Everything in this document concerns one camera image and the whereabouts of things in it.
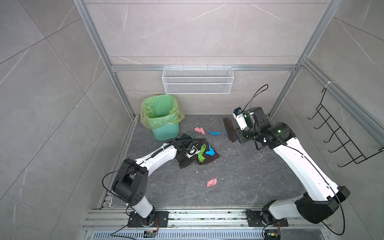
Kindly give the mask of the dark brown dustpan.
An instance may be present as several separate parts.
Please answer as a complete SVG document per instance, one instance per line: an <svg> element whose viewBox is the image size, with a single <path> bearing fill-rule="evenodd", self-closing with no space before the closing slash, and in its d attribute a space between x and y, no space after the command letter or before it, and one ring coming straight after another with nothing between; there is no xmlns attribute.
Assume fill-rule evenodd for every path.
<svg viewBox="0 0 384 240"><path fill-rule="evenodd" d="M199 141L195 147L197 151L192 159L199 165L207 165L220 158L219 153L207 141Z"/></svg>

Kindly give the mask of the dark brown hand brush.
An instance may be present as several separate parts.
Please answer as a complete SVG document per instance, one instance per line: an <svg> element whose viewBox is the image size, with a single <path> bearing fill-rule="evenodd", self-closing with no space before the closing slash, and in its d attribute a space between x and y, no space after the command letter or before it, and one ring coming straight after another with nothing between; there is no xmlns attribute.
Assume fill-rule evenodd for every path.
<svg viewBox="0 0 384 240"><path fill-rule="evenodd" d="M238 133L240 128L234 128L234 125L229 118L223 118L223 123L229 140L232 143L235 143L238 140Z"/></svg>

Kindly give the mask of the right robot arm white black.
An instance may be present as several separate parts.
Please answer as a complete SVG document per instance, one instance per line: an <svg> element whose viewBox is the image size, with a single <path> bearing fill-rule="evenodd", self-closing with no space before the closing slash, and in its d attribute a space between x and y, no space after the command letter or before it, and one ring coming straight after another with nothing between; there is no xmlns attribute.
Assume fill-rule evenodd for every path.
<svg viewBox="0 0 384 240"><path fill-rule="evenodd" d="M279 225L288 218L304 218L312 224L341 210L342 202L350 195L345 186L332 181L304 150L293 130L283 122L272 123L261 107L252 107L252 100L244 108L236 108L233 118L223 120L230 141L253 141L257 150L268 147L290 167L303 185L305 192L287 200L272 200L261 210L260 219L265 227Z"/></svg>

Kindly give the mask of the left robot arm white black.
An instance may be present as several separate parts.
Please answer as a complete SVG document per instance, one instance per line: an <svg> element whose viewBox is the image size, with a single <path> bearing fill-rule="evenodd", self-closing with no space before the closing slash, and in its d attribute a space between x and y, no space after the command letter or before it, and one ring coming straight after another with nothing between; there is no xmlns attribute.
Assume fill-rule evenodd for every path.
<svg viewBox="0 0 384 240"><path fill-rule="evenodd" d="M113 196L124 201L133 209L130 222L137 220L142 226L149 227L157 222L156 208L146 197L148 177L162 165L174 159L191 160L190 151L196 155L205 138L193 139L184 135L184 139L173 139L162 144L148 155L132 160L125 159L118 170L102 178L103 188Z"/></svg>

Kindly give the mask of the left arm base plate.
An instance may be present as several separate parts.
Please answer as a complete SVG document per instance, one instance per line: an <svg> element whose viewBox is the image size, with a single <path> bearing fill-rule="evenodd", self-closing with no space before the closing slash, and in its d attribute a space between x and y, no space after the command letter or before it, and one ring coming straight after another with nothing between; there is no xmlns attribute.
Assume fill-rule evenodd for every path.
<svg viewBox="0 0 384 240"><path fill-rule="evenodd" d="M165 228L168 226L169 212L167 211L155 211L151 212L148 217L141 217L136 212L130 212L128 221L128 228L139 227L157 227Z"/></svg>

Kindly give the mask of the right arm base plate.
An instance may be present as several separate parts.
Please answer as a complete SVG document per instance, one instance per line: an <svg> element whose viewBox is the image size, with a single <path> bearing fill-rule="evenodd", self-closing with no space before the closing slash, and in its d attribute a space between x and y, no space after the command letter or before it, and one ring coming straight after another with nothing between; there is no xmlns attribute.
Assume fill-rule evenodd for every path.
<svg viewBox="0 0 384 240"><path fill-rule="evenodd" d="M246 210L245 211L248 226L249 227L288 227L287 219L275 219L269 212L267 211L253 211Z"/></svg>

